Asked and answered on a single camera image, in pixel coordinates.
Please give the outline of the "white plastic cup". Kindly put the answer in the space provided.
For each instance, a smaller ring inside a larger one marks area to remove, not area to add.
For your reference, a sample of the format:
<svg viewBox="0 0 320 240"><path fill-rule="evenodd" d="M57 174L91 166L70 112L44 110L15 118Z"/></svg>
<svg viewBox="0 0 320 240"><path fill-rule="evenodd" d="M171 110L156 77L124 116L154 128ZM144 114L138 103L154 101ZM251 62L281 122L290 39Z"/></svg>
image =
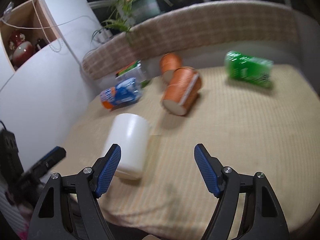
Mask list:
<svg viewBox="0 0 320 240"><path fill-rule="evenodd" d="M112 144L120 146L121 159L116 169L117 177L128 180L142 178L150 131L149 122L139 115L123 113L115 117L101 155L105 155Z"/></svg>

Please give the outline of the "near orange paper cup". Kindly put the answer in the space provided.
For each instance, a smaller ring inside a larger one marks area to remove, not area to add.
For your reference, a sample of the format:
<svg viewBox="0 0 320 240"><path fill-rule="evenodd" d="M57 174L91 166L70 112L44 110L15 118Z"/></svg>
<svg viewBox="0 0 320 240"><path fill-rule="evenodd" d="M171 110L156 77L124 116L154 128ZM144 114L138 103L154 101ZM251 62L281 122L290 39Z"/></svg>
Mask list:
<svg viewBox="0 0 320 240"><path fill-rule="evenodd" d="M190 111L201 87L202 80L198 70L180 67L173 72L164 92L162 105L170 113L184 116Z"/></svg>

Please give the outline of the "orange paper cup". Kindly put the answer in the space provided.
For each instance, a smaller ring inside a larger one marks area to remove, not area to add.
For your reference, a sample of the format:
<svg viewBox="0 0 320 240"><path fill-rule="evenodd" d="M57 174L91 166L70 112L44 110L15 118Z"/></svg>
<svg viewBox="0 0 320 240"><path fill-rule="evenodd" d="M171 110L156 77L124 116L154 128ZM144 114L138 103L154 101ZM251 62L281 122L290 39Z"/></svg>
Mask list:
<svg viewBox="0 0 320 240"><path fill-rule="evenodd" d="M167 53L160 59L159 66L164 82L169 83L173 72L182 66L182 59L175 53Z"/></svg>
<svg viewBox="0 0 320 240"><path fill-rule="evenodd" d="M164 92L162 105L170 113L184 116L190 111L201 87L202 80L198 70L180 67L173 72Z"/></svg>

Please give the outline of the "far orange paper cup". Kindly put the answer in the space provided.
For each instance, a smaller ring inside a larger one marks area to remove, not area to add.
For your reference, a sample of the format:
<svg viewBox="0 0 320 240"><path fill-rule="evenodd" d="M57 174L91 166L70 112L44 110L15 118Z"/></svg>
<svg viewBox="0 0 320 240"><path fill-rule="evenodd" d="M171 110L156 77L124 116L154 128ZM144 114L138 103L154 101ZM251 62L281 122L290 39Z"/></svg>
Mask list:
<svg viewBox="0 0 320 240"><path fill-rule="evenodd" d="M169 83L173 72L182 66L182 59L175 53L167 53L160 59L159 66L164 82Z"/></svg>

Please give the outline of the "orange blue Arctic Ocean bottle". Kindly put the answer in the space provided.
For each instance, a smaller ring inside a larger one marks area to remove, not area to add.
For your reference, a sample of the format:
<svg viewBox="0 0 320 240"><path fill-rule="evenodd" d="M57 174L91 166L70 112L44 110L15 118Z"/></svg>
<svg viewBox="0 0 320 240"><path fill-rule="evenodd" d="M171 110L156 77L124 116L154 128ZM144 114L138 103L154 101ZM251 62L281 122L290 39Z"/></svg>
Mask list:
<svg viewBox="0 0 320 240"><path fill-rule="evenodd" d="M142 97L140 82L135 77L130 77L113 87L103 90L100 102L106 109L113 109L125 103L134 103Z"/></svg>

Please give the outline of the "red white ceramic vase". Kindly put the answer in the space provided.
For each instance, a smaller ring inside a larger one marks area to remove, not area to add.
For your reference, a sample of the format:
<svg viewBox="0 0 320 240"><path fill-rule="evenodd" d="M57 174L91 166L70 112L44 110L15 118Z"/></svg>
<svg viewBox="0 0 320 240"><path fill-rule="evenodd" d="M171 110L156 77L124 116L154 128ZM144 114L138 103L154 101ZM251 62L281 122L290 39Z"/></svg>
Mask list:
<svg viewBox="0 0 320 240"><path fill-rule="evenodd" d="M9 49L13 51L12 62L15 67L20 68L34 54L33 45L26 40L25 35L15 30L8 39Z"/></svg>

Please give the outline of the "small dark bottle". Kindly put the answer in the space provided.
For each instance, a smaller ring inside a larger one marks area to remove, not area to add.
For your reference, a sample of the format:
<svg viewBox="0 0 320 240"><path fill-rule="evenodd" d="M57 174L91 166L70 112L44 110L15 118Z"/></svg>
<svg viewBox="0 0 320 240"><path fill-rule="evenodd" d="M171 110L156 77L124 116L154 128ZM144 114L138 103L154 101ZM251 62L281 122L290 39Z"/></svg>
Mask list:
<svg viewBox="0 0 320 240"><path fill-rule="evenodd" d="M47 42L43 38L38 38L35 43L35 52L38 52L45 46L47 46Z"/></svg>

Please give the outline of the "green plastic bottle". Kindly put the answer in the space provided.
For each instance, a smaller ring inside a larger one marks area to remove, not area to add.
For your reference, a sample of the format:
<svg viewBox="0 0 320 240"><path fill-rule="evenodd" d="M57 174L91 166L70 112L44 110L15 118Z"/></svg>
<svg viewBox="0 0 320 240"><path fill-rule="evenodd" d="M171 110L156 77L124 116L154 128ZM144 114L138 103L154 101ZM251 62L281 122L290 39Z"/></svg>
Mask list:
<svg viewBox="0 0 320 240"><path fill-rule="evenodd" d="M225 69L230 79L244 81L263 88L271 88L271 71L274 62L265 58L229 51L224 59Z"/></svg>

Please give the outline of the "clear green-label bottle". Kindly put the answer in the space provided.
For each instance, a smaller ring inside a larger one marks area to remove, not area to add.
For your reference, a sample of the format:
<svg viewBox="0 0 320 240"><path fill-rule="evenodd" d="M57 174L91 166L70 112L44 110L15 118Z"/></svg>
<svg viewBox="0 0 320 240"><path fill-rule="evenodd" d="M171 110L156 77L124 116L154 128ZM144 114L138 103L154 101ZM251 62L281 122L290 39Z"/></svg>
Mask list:
<svg viewBox="0 0 320 240"><path fill-rule="evenodd" d="M136 81L140 83L142 88L146 87L151 81L146 68L142 66L140 60L134 61L125 68L116 72L116 83L120 83L131 77L134 77Z"/></svg>

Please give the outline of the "brown plaid blanket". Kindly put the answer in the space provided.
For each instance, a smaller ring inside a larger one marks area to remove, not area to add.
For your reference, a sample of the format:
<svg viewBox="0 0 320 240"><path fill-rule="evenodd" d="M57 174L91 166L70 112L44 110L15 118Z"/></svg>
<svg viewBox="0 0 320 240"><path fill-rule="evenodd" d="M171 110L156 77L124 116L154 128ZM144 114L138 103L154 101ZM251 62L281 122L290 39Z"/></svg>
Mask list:
<svg viewBox="0 0 320 240"><path fill-rule="evenodd" d="M292 9L258 0L224 0L173 10L135 25L88 52L82 68L97 80L136 60L241 41L298 44Z"/></svg>

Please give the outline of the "potted spider plant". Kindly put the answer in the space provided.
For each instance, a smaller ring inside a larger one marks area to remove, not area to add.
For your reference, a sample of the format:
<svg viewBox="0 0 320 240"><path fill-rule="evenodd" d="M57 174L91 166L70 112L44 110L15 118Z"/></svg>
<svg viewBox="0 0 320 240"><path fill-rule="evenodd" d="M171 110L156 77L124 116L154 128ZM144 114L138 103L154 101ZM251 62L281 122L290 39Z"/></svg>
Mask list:
<svg viewBox="0 0 320 240"><path fill-rule="evenodd" d="M173 6L170 0L162 0ZM92 34L95 38L103 29L124 33L129 40L132 27L161 14L157 0L111 0L112 12L108 19L101 22L102 27Z"/></svg>

